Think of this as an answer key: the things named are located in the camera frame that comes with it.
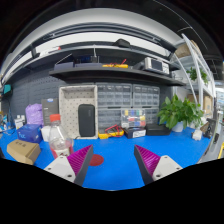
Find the bag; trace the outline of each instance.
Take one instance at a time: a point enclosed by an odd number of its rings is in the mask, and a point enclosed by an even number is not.
[[[33,104],[26,107],[27,124],[39,124],[44,126],[42,104]]]

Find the wall shelf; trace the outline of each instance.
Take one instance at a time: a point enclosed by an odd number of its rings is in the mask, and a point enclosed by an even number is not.
[[[28,59],[27,61],[23,62],[19,65],[11,74],[7,77],[5,83],[8,83],[9,79],[12,76],[17,75],[18,71],[21,69],[35,69],[39,66],[48,64],[48,63],[56,63],[57,61],[61,60],[62,58],[66,57],[69,54],[72,54],[73,57],[78,56],[85,56],[85,55],[93,55],[94,47],[96,50],[96,54],[99,56],[106,56],[106,57],[119,57],[119,58],[126,58],[129,61],[136,61],[140,62],[144,60],[146,57],[152,57],[154,59],[163,60],[165,63],[169,64],[170,72],[180,70],[180,66],[176,63],[172,63],[169,61],[168,57],[159,55],[157,53],[150,54],[140,50],[134,50],[129,48],[119,48],[115,46],[100,46],[100,45],[89,45],[89,46],[81,46],[81,47],[70,47],[62,50],[58,50],[47,55],[37,57],[35,59]]]
[[[155,83],[165,86],[185,86],[185,83],[177,81],[175,79],[166,77],[165,75],[158,75],[153,72],[146,72],[135,69],[124,68],[107,68],[107,67],[83,67],[83,68],[71,68],[66,70],[50,71],[50,76],[55,78],[71,81],[71,80],[122,80],[133,82],[146,82]]]

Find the small box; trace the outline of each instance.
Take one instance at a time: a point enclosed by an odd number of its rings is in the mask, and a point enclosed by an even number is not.
[[[165,124],[146,124],[146,135],[149,136],[160,136],[170,135],[171,129],[167,128]]]
[[[121,110],[121,127],[134,128],[145,127],[145,110],[144,109],[123,109]]]
[[[22,118],[17,118],[14,121],[15,121],[16,130],[23,126],[23,119]]]
[[[59,114],[58,98],[42,99],[41,104],[43,111],[44,126],[51,125],[50,115]]]
[[[7,146],[7,152],[18,162],[33,165],[40,154],[37,143],[14,140]]]
[[[50,126],[44,126],[43,128],[41,128],[42,137],[45,142],[49,141],[50,129]]]
[[[142,137],[146,134],[146,130],[144,128],[124,128],[123,130],[128,139]]]
[[[31,143],[40,143],[43,140],[41,125],[26,124],[17,130],[18,139]]]

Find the label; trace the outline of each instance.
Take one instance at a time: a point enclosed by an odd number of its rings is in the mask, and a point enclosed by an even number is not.
[[[146,133],[146,130],[135,131],[135,132],[133,132],[133,138],[145,136],[145,133]]]

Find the tissue box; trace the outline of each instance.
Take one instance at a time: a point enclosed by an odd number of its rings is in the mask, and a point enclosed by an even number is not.
[[[26,124],[17,130],[18,139],[31,143],[40,143],[43,140],[41,125]]]
[[[49,140],[50,129],[51,129],[50,126],[44,126],[41,129],[42,137],[43,137],[43,139],[44,139],[45,142],[48,142],[48,140]]]
[[[7,152],[18,162],[33,165],[40,154],[38,144],[14,140],[7,146]]]

